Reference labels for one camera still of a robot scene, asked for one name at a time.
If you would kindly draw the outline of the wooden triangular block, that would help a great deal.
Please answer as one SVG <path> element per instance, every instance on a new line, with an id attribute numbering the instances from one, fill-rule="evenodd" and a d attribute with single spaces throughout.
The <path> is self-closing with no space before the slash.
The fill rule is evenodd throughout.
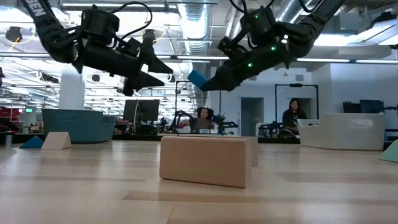
<path id="1" fill-rule="evenodd" d="M 63 150 L 71 147 L 68 132 L 49 132 L 41 147 L 41 150 Z"/>

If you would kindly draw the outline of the ceiling strip light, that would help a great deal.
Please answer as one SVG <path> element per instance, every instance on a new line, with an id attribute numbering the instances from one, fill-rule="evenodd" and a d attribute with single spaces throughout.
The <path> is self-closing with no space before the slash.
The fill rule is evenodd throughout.
<path id="1" fill-rule="evenodd" d="M 350 59 L 336 59 L 336 58 L 298 58 L 296 62 L 306 63 L 349 63 Z"/>
<path id="2" fill-rule="evenodd" d="M 228 60 L 225 56 L 211 55 L 158 55 L 157 58 L 163 60 Z"/>

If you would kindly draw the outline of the clear plastic bin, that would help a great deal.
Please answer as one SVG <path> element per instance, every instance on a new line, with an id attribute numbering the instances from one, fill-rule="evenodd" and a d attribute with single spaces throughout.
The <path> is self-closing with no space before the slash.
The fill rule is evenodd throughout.
<path id="1" fill-rule="evenodd" d="M 299 119 L 300 144 L 337 150 L 381 151 L 384 114 L 328 113 L 320 119 Z"/>

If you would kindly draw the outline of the silver ventilation duct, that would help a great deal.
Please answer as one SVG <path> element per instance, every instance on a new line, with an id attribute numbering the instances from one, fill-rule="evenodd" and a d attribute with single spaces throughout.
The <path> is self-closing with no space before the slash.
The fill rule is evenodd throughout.
<path id="1" fill-rule="evenodd" d="M 205 55 L 208 52 L 209 25 L 211 7 L 207 4 L 177 4 L 181 15 L 181 28 L 187 54 Z"/>

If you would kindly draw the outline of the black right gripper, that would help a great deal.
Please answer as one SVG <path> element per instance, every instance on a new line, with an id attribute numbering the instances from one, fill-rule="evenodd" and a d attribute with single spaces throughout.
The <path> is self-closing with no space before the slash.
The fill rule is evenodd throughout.
<path id="1" fill-rule="evenodd" d="M 202 91 L 233 91 L 240 84 L 264 70 L 283 63 L 289 66 L 291 56 L 281 44 L 256 47 L 243 54 L 236 63 L 224 64 L 216 69 L 213 78 L 201 87 Z"/>

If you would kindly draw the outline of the black metal frame stand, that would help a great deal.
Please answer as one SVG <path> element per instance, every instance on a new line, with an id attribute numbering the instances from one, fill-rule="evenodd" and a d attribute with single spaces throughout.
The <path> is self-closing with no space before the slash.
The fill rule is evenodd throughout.
<path id="1" fill-rule="evenodd" d="M 196 86 L 190 81 L 176 81 L 174 86 L 174 117 L 178 111 L 197 117 L 199 99 L 196 93 Z"/>
<path id="2" fill-rule="evenodd" d="M 318 85 L 305 85 L 301 83 L 275 84 L 275 122 L 284 123 L 285 112 L 290 110 L 291 101 L 299 108 L 299 115 L 304 113 L 305 119 L 319 119 L 319 95 Z M 302 99 L 309 99 L 310 105 L 308 111 L 301 105 Z"/>

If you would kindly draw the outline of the teal plastic bin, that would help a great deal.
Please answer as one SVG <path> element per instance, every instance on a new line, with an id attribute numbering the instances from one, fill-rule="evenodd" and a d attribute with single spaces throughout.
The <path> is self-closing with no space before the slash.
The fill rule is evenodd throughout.
<path id="1" fill-rule="evenodd" d="M 68 132 L 71 143 L 98 143 L 112 139 L 116 117 L 94 110 L 43 109 L 44 134 Z"/>

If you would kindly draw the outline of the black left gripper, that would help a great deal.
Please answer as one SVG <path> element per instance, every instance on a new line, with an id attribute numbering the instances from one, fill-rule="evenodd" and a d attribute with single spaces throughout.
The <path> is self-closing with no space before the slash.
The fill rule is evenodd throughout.
<path id="1" fill-rule="evenodd" d="M 153 29 L 146 29 L 142 36 L 139 58 L 148 66 L 149 72 L 173 74 L 173 70 L 157 58 L 154 51 L 155 34 Z M 78 57 L 72 62 L 81 73 L 83 67 L 105 71 L 113 75 L 126 77 L 122 93 L 132 96 L 135 91 L 147 87 L 164 86 L 164 82 L 142 72 L 142 63 L 136 57 L 109 49 L 102 45 L 88 44 L 78 51 Z"/>

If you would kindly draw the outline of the person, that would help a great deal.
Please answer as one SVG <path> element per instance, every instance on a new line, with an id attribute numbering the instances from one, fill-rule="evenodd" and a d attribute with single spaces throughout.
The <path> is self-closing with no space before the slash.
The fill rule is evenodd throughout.
<path id="1" fill-rule="evenodd" d="M 201 129 L 213 129 L 215 123 L 212 122 L 214 111 L 210 108 L 199 107 L 197 116 L 191 119 L 191 132 L 199 133 Z"/>
<path id="2" fill-rule="evenodd" d="M 289 102 L 289 108 L 285 110 L 282 115 L 282 123 L 284 128 L 298 135 L 299 119 L 307 119 L 307 114 L 301 109 L 299 100 L 297 98 L 292 98 Z"/>

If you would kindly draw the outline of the white column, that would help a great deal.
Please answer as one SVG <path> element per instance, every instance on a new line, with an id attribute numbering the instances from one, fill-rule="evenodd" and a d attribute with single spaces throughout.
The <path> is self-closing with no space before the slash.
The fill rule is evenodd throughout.
<path id="1" fill-rule="evenodd" d="M 85 78 L 72 65 L 62 68 L 58 108 L 61 110 L 83 110 Z"/>

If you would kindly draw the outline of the black computer monitor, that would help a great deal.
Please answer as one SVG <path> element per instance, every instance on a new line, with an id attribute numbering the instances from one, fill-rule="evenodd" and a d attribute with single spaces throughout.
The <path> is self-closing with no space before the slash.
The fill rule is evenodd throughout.
<path id="1" fill-rule="evenodd" d="M 344 113 L 361 113 L 361 105 L 359 103 L 353 103 L 351 101 L 343 102 Z"/>
<path id="2" fill-rule="evenodd" d="M 160 100 L 126 100 L 123 120 L 157 121 Z"/>
<path id="3" fill-rule="evenodd" d="M 381 100 L 360 100 L 359 104 L 362 113 L 384 113 L 384 102 Z"/>

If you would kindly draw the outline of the rectangular wooden block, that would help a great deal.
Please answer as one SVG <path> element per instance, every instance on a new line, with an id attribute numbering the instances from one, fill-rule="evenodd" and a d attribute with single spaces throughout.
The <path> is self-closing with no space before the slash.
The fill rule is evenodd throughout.
<path id="1" fill-rule="evenodd" d="M 244 189 L 251 169 L 249 138 L 165 136 L 160 142 L 162 179 Z"/>

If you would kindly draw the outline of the dark blue triangular block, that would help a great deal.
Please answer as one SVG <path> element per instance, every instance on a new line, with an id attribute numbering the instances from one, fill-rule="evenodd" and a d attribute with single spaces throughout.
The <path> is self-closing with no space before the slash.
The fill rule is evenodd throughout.
<path id="1" fill-rule="evenodd" d="M 32 137 L 30 140 L 22 144 L 20 149 L 40 149 L 43 146 L 44 142 L 38 136 Z"/>

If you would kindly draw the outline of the light blue block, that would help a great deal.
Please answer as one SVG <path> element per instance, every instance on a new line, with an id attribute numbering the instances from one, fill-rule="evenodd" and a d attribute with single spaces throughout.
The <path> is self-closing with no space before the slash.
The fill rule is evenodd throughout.
<path id="1" fill-rule="evenodd" d="M 392 142 L 382 153 L 380 160 L 398 162 L 398 140 Z"/>

